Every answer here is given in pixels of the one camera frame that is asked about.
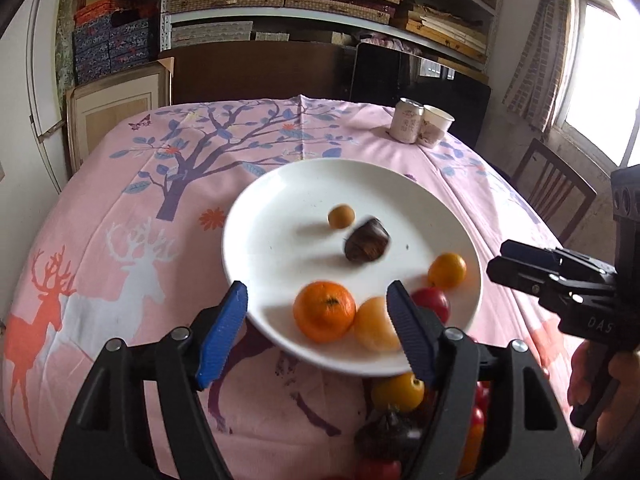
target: hand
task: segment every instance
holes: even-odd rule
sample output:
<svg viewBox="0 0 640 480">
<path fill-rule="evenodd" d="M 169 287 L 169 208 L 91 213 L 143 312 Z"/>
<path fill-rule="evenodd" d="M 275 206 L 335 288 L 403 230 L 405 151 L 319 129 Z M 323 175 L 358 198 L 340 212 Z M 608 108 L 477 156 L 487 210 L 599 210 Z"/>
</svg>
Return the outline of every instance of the hand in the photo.
<svg viewBox="0 0 640 480">
<path fill-rule="evenodd" d="M 584 378 L 590 342 L 578 346 L 571 358 L 572 373 L 567 391 L 570 406 L 584 404 L 591 393 L 591 384 Z M 609 449 L 636 412 L 640 402 L 640 356 L 620 352 L 609 362 L 609 375 L 620 381 L 611 404 L 598 419 L 597 442 L 603 450 Z"/>
</svg>

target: metal screw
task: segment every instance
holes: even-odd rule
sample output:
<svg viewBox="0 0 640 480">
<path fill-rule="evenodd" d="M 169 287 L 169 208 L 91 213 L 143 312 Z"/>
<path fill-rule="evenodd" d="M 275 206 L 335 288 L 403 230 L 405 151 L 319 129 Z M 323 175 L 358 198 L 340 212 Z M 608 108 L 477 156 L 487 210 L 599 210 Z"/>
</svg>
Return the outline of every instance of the metal screw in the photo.
<svg viewBox="0 0 640 480">
<path fill-rule="evenodd" d="M 462 330 L 451 327 L 445 329 L 444 337 L 451 341 L 460 341 L 464 337 L 464 334 L 462 333 Z"/>
<path fill-rule="evenodd" d="M 171 330 L 171 339 L 174 341 L 184 341 L 189 337 L 191 332 L 185 326 L 179 326 L 178 328 L 174 328 Z"/>
<path fill-rule="evenodd" d="M 511 341 L 511 347 L 516 352 L 520 352 L 520 353 L 524 353 L 527 350 L 529 350 L 529 347 L 527 346 L 527 344 L 524 341 L 521 341 L 520 339 L 514 339 L 513 341 Z"/>
<path fill-rule="evenodd" d="M 109 339 L 107 344 L 104 346 L 109 352 L 117 352 L 122 348 L 122 339 L 114 337 L 113 339 Z"/>
</svg>

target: picture frame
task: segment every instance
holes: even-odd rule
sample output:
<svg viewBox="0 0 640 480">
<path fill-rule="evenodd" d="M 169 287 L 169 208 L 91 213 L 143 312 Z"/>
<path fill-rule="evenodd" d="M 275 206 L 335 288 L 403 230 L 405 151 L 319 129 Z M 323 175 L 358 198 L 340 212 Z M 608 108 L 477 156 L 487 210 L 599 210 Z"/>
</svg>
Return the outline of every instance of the picture frame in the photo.
<svg viewBox="0 0 640 480">
<path fill-rule="evenodd" d="M 173 59 L 161 59 L 77 86 L 66 93 L 72 173 L 121 121 L 172 103 Z"/>
</svg>

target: white plate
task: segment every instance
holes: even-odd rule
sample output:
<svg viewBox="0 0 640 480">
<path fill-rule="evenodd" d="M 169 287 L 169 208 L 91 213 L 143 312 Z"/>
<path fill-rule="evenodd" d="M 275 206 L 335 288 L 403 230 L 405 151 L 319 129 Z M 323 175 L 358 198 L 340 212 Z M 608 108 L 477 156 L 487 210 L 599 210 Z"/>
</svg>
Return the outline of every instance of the white plate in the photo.
<svg viewBox="0 0 640 480">
<path fill-rule="evenodd" d="M 329 211 L 342 203 L 354 209 L 354 225 L 369 216 L 380 219 L 391 237 L 382 259 L 362 266 L 347 261 L 343 245 L 353 227 L 333 231 L 327 223 Z M 319 367 L 359 376 L 391 376 L 410 368 L 404 353 L 367 351 L 353 333 L 328 344 L 306 338 L 291 305 L 307 283 L 341 283 L 360 305 L 384 296 L 393 280 L 409 292 L 424 286 L 436 256 L 455 252 L 465 259 L 467 276 L 447 294 L 448 324 L 466 330 L 481 297 L 478 254 L 453 213 L 408 178 L 355 160 L 304 160 L 255 180 L 228 214 L 222 251 L 229 282 L 247 285 L 248 316 L 265 336 Z"/>
</svg>

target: table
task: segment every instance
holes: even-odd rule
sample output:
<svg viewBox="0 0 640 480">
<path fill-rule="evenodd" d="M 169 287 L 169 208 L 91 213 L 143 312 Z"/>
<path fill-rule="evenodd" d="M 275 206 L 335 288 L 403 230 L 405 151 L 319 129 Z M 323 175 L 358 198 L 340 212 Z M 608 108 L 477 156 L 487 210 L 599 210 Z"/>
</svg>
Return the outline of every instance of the table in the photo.
<svg viewBox="0 0 640 480">
<path fill-rule="evenodd" d="M 507 238 L 558 246 L 529 205 L 454 137 L 434 150 L 392 140 L 386 133 L 392 111 L 304 96 L 201 103 L 140 114 L 107 134 L 35 239 L 8 319 L 5 416 L 46 474 L 105 341 L 158 340 L 222 298 L 226 213 L 274 167 L 322 156 L 402 173 L 455 213 L 482 266 Z M 526 341 L 549 369 L 568 415 L 570 355 L 578 341 L 558 332 L 557 317 L 486 280 L 470 334 L 500 346 Z M 176 476 L 151 386 L 147 397 L 159 465 Z M 299 362 L 247 324 L 223 378 L 200 399 L 236 479 L 350 474 L 353 435 L 366 415 L 361 379 Z"/>
</svg>

